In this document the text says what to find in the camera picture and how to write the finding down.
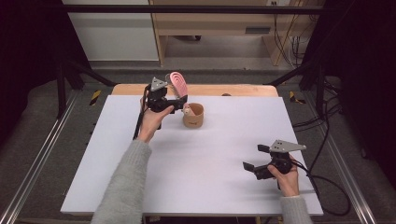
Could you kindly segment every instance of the white table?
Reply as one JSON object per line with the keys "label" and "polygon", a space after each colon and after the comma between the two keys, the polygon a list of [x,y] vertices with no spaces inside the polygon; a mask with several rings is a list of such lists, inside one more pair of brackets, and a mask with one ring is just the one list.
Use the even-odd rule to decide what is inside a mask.
{"label": "white table", "polygon": [[[141,96],[110,95],[92,134],[61,212],[91,215],[131,142]],[[177,111],[150,142],[146,216],[259,217],[281,214],[276,181],[256,179],[243,161],[264,165],[257,150],[276,139],[296,142],[280,97],[189,96],[205,107],[203,127],[183,126]],[[304,163],[300,151],[292,156]],[[300,170],[300,190],[310,215],[322,215],[312,185]]]}

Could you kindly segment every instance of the gray sleeve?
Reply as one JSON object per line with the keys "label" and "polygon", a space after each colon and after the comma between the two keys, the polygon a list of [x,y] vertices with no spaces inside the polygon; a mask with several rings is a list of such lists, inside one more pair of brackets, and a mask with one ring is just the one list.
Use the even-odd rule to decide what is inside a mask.
{"label": "gray sleeve", "polygon": [[285,224],[313,223],[308,215],[305,199],[301,196],[280,198],[283,220]]}
{"label": "gray sleeve", "polygon": [[143,193],[151,149],[134,140],[111,177],[92,223],[141,223]]}

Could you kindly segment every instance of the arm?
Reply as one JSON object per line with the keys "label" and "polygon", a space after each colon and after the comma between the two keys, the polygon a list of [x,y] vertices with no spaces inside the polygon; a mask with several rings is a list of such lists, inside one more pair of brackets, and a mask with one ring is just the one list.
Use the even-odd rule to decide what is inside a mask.
{"label": "arm", "polygon": [[92,223],[141,223],[144,187],[151,149],[149,141],[163,118],[173,110],[145,112],[140,133],[132,141],[110,179],[105,195],[92,218]]}
{"label": "arm", "polygon": [[284,195],[284,197],[280,198],[280,206],[282,207],[285,224],[312,223],[311,217],[308,215],[305,199],[300,196],[297,167],[293,165],[291,170],[285,175],[281,174],[273,165],[268,165],[268,170],[277,179]]}

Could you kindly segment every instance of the hand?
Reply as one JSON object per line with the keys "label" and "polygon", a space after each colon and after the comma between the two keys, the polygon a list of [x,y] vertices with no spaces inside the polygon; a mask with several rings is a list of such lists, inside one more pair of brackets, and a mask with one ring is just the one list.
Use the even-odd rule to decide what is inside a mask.
{"label": "hand", "polygon": [[283,196],[292,197],[300,194],[298,188],[298,172],[296,165],[293,164],[291,170],[285,175],[280,173],[273,165],[268,165],[267,168],[270,173],[277,179],[277,183],[282,190]]}
{"label": "hand", "polygon": [[160,127],[163,118],[170,114],[173,109],[174,107],[172,105],[168,106],[165,110],[159,113],[153,112],[150,109],[146,109],[137,139],[148,143],[154,136],[155,131],[157,131],[158,127]]}

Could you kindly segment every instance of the floor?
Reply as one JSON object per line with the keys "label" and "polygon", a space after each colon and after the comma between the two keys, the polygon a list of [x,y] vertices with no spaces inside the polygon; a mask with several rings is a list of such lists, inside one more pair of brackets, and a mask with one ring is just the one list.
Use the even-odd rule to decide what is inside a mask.
{"label": "floor", "polygon": [[[153,76],[163,75],[167,71],[181,71],[188,83],[268,83],[287,74],[295,65],[283,62],[280,66],[272,66],[265,45],[260,37],[226,37],[203,36],[196,41],[193,36],[171,37],[166,51],[163,66],[152,63],[127,63],[120,66],[114,63],[93,62],[94,69],[104,77],[119,83],[149,83]],[[66,123],[62,126],[59,136],[51,145],[48,154],[44,154],[45,145],[57,114],[56,83],[50,82],[31,91],[29,105],[21,116],[21,121],[14,130],[14,134],[0,150],[0,211],[10,216],[8,208],[14,208],[16,223],[39,223],[37,219],[44,218],[48,223],[89,223],[89,217],[72,217],[59,212],[64,195],[73,180],[84,149],[90,140],[90,133],[94,130],[101,108],[106,101],[106,95],[111,88],[84,77],[86,87],[83,91],[70,91],[68,96],[76,97],[73,109]],[[339,87],[339,80],[328,77],[329,83]],[[312,91],[301,91],[298,87],[300,77],[294,77],[277,87],[279,96],[283,97],[292,124],[312,119],[315,116],[310,101],[315,97]],[[95,105],[89,105],[92,94],[101,90],[101,97]],[[295,94],[296,100],[290,99],[290,92]],[[326,91],[325,100],[331,99],[333,92]],[[336,100],[335,109],[339,109]],[[328,210],[322,217],[313,217],[315,223],[396,223],[396,191],[383,176],[375,161],[364,159],[360,152],[360,142],[351,128],[350,122],[336,110],[330,118],[328,127],[330,136],[327,144],[318,158],[315,174],[325,176],[348,192],[352,192],[361,199],[351,199],[353,204],[347,210],[347,198],[343,191],[328,181],[317,180],[320,189],[320,201]],[[299,143],[305,143],[308,148],[304,159],[310,164],[320,145],[326,125],[312,124],[312,128],[305,130],[295,128]],[[350,170],[352,187],[345,184],[345,171],[340,170],[339,159],[334,152],[341,154]],[[42,166],[34,166],[37,155],[44,155]],[[26,174],[35,170],[37,175],[27,176],[32,185],[24,186],[27,194],[20,192],[20,187]],[[13,198],[21,197],[19,203],[12,203]],[[364,215],[373,215],[368,220]],[[242,223],[238,218],[227,220],[227,223]],[[189,223],[191,220],[175,220],[157,223]],[[278,223],[277,217],[263,217],[262,223]]]}

